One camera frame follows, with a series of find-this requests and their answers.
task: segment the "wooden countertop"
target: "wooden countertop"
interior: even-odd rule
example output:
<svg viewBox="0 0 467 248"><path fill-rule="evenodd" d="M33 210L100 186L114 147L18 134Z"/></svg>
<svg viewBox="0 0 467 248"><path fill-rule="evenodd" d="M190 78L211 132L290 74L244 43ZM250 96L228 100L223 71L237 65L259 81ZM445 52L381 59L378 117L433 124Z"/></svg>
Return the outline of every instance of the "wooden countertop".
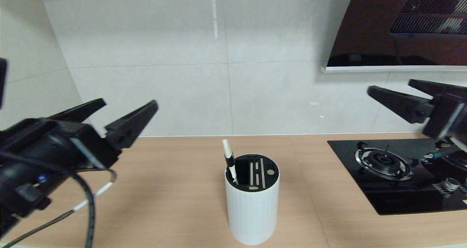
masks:
<svg viewBox="0 0 467 248"><path fill-rule="evenodd" d="M235 155L261 153L281 170L277 228L258 247L429 247L467 243L467 210L380 216L327 140L417 138L413 133L228 137ZM113 168L115 185L97 199L95 247L247 247L230 233L221 140L140 138ZM85 178L94 190L105 173ZM84 199L69 180L6 242ZM26 239L41 247L83 247L87 210Z"/></svg>

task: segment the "stove knob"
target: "stove knob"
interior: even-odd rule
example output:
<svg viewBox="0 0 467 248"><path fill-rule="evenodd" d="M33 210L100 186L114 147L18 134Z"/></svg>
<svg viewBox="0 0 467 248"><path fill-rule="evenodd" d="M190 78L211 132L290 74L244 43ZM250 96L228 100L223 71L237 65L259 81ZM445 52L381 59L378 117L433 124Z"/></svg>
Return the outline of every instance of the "stove knob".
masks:
<svg viewBox="0 0 467 248"><path fill-rule="evenodd" d="M455 191L459 187L459 182L453 178L447 178L443 186L448 191Z"/></svg>

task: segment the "tiled wall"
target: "tiled wall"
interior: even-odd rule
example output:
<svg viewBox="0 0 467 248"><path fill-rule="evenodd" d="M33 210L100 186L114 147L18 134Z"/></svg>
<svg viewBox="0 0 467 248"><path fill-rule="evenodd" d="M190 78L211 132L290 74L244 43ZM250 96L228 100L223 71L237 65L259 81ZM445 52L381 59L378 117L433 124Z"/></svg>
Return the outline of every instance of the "tiled wall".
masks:
<svg viewBox="0 0 467 248"><path fill-rule="evenodd" d="M0 55L9 61L0 128L80 104L42 0L0 3Z"/></svg>
<svg viewBox="0 0 467 248"><path fill-rule="evenodd" d="M411 131L366 94L463 73L320 72L350 0L44 0L100 128L155 98L142 135Z"/></svg>

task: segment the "gas stove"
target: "gas stove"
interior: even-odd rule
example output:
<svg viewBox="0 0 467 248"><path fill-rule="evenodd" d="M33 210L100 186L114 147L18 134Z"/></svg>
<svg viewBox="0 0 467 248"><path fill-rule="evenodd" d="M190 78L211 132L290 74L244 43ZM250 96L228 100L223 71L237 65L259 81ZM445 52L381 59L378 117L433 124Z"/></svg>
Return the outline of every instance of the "gas stove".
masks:
<svg viewBox="0 0 467 248"><path fill-rule="evenodd" d="M407 139L328 143L380 215L467 209L467 153L423 158L447 142Z"/></svg>

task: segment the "black cable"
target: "black cable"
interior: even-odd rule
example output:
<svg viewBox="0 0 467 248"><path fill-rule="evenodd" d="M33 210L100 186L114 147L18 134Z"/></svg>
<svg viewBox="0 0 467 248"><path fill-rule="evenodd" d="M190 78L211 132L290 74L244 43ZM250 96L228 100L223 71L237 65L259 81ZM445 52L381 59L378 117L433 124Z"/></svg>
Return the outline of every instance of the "black cable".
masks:
<svg viewBox="0 0 467 248"><path fill-rule="evenodd" d="M94 203L94 196L92 195L92 191L90 190L88 184L85 180L83 180L80 175L77 175L76 172L72 170L68 170L67 168L52 164L52 163L45 163L42 160L36 160L31 158L25 158L20 155L16 155L10 152L0 152L0 157L9 159L9 160L16 160L17 162L27 163L34 166L39 166L42 168L46 168L48 170L53 170L56 172L63 173L71 178L73 178L84 190L86 197L88 199L89 205L89 220L88 220L88 231L86 237L86 248L92 248L92 241L94 239L94 226L96 221L96 205Z"/></svg>
<svg viewBox="0 0 467 248"><path fill-rule="evenodd" d="M72 215L75 211L73 210L70 210L70 211L67 211L66 213L63 213L62 215L58 216L57 218L49 221L48 223L45 223L41 226L39 226L38 228L35 228L34 230L31 230L23 235L21 235L20 237L14 239L13 241L9 242L7 245L3 246L2 248L10 248L12 247L13 245L19 243L20 241L23 241L24 239L30 237L31 235L33 235L34 233L37 233L38 231L42 231L43 229L55 224L55 223L58 223L59 221L63 220L64 218L67 218L68 216Z"/></svg>
<svg viewBox="0 0 467 248"><path fill-rule="evenodd" d="M77 170L76 173L80 173L80 172L89 172L89 171L108 171L110 172L110 174L112 175L112 177L110 178L110 182L115 182L115 180L117 179L117 173L112 170L112 169L106 169L106 168L84 168L82 170ZM59 221L67 218L68 216L72 215L75 211L74 210L70 210L70 211L67 211L65 213L63 213L62 215L58 216L57 218L39 226L38 228L35 228L23 235L21 235L20 237L14 239L13 241L9 242L7 245L3 246L2 248L10 248L12 247L13 245L19 243L20 241L23 241L25 238L28 238L30 237L31 235L33 235L34 233L37 233L38 231L42 231L43 229L55 224L55 223L58 223Z"/></svg>

